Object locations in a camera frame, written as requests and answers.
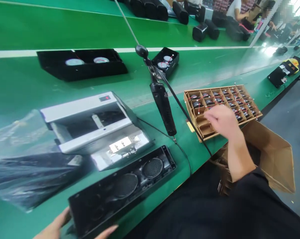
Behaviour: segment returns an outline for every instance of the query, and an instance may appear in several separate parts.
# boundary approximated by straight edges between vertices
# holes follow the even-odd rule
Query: concrete floor
[[[300,81],[266,114],[261,123],[292,145],[296,192],[276,191],[276,194],[300,216]]]

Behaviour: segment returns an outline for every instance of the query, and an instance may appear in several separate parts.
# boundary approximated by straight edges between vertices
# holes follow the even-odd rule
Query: hand
[[[223,105],[217,105],[204,112],[204,117],[228,140],[236,138],[242,132],[237,124],[234,112]]]
[[[67,207],[59,216],[57,216],[52,223],[50,223],[42,232],[40,232],[34,239],[59,239],[60,229],[70,220],[69,207]],[[117,229],[118,225],[114,225],[104,230],[95,239],[107,239],[111,233]]]

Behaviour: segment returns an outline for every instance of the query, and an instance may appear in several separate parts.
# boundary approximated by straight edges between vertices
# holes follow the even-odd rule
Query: black tray
[[[77,81],[89,78],[128,73],[126,66],[114,49],[38,51],[42,69],[64,81]],[[96,57],[105,57],[109,62],[94,63]],[[69,66],[69,59],[81,59],[83,65]]]
[[[149,179],[144,176],[142,169],[145,163],[153,158],[162,160],[163,169],[158,176]],[[166,146],[162,146],[71,196],[68,201],[78,238],[95,238],[115,222],[119,212],[121,215],[136,206],[152,192],[150,188],[163,178],[167,178],[175,169],[176,164],[169,150]],[[134,192],[127,198],[109,202],[108,199],[113,197],[111,189],[114,188],[114,184],[121,179],[122,175],[131,173],[138,177],[138,185]]]

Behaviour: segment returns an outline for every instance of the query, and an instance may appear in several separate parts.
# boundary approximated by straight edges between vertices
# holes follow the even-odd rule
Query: clear plastic wrap
[[[0,129],[0,198],[31,211],[74,182],[83,160],[62,154],[37,110]]]

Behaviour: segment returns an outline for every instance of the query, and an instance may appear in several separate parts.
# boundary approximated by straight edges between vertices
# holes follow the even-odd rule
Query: cardboard box
[[[204,98],[204,94],[208,94],[211,97]],[[199,99],[190,99],[192,95],[198,96]],[[225,99],[226,97],[231,98],[231,101],[227,101]],[[232,109],[237,109],[237,115],[242,117],[242,120],[238,121],[239,125],[262,116],[262,113],[259,111],[258,107],[254,103],[253,99],[251,99],[250,94],[243,85],[186,90],[184,91],[184,102],[186,104],[192,123],[194,124],[198,132],[201,134],[204,141],[219,135],[219,133],[217,133],[216,130],[212,127],[210,122],[203,116],[205,111],[209,110],[209,108],[217,104],[215,102],[213,105],[207,105],[206,100],[211,100],[214,102],[216,99],[223,100],[224,102],[222,104],[224,104],[227,107],[230,107],[229,103],[233,103],[235,105],[235,107]],[[251,109],[249,109],[246,103],[243,103],[243,100],[249,101],[248,104],[251,106]],[[200,106],[199,108],[194,108],[193,103],[196,101],[199,101],[202,106]],[[244,116],[244,111],[240,109],[241,107],[246,108],[245,112],[249,115],[247,118]]]
[[[242,132],[245,140],[260,150],[260,161],[256,166],[264,172],[269,186],[281,192],[295,193],[291,145],[256,120],[247,123]],[[216,163],[222,171],[220,191],[221,194],[228,195],[233,184],[227,166],[227,144],[216,153],[216,158]]]

